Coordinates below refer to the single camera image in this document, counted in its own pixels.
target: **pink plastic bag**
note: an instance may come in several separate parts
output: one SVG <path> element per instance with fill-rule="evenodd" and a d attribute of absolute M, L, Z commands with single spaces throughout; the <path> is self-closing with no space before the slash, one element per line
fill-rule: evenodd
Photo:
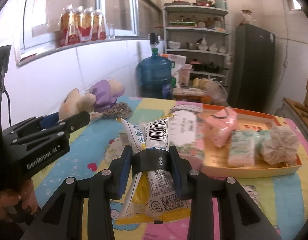
<path fill-rule="evenodd" d="M 205 136 L 218 148 L 226 144 L 232 131 L 238 130 L 237 113 L 231 107 L 212 114 L 205 119 L 205 122 Z"/>

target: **metal shelf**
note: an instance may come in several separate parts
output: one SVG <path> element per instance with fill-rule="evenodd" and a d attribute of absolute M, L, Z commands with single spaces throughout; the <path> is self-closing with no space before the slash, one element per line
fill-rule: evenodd
<path fill-rule="evenodd" d="M 191 74 L 200 74 L 200 75 L 210 75 L 210 76 L 215 76 L 215 77 L 227 77 L 226 75 L 222 74 L 217 74 L 217 73 L 209 73 L 206 71 L 191 71 Z"/>
<path fill-rule="evenodd" d="M 198 53 L 206 53 L 206 54 L 214 54 L 214 55 L 226 56 L 226 54 L 224 54 L 224 53 L 212 52 L 212 51 L 203 51 L 203 50 L 196 50 L 196 49 L 167 49 L 166 51 L 198 52 Z"/>
<path fill-rule="evenodd" d="M 197 27 L 178 26 L 178 27 L 166 27 L 165 29 L 169 31 L 207 32 L 207 33 L 219 34 L 219 35 L 224 35 L 224 36 L 229 35 L 229 33 L 227 32 L 220 32 L 220 31 L 213 30 L 213 29 L 197 28 Z"/>
<path fill-rule="evenodd" d="M 164 6 L 163 9 L 167 12 L 197 12 L 219 16 L 225 16 L 228 14 L 228 11 L 224 9 L 198 5 L 167 5 Z"/>

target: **tablecloth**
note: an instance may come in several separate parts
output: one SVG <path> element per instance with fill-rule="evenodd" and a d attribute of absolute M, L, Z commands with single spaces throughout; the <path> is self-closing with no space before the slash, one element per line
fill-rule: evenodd
<path fill-rule="evenodd" d="M 180 102 L 149 98 L 121 97 L 118 101 L 126 102 L 133 109 L 131 123 L 154 120 L 169 113 L 169 110 L 182 104 Z M 238 179 L 240 184 L 259 205 L 270 220 L 282 240 L 292 240 L 302 228 L 308 217 L 308 143 L 297 126 L 289 119 L 277 117 L 281 125 L 290 126 L 300 140 L 299 156 L 302 167 L 286 176 Z M 71 134 L 71 150 L 33 177 L 35 192 L 42 207 L 59 185 L 69 176 L 79 179 L 92 177 L 96 172 L 108 167 L 124 144 L 119 137 L 122 125 L 113 119 L 100 119 Z M 173 223 L 116 225 L 115 220 L 121 210 L 122 202 L 111 201 L 112 221 L 116 240 L 185 240 L 189 219 Z M 84 204 L 82 239 L 87 239 L 86 213 L 87 200 Z M 219 225 L 215 222 L 214 237 L 219 238 Z"/>

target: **leopard print fabric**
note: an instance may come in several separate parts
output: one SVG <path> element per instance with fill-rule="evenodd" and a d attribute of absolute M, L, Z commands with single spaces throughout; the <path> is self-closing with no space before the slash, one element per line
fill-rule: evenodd
<path fill-rule="evenodd" d="M 126 119 L 132 115 L 132 109 L 124 102 L 117 103 L 113 108 L 103 113 L 102 118 L 123 118 Z"/>

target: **black refrigerator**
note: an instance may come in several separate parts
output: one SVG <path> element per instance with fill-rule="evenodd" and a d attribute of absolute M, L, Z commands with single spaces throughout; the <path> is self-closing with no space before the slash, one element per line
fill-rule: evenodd
<path fill-rule="evenodd" d="M 228 103 L 263 112 L 273 76 L 275 35 L 250 24 L 235 29 L 235 58 Z"/>

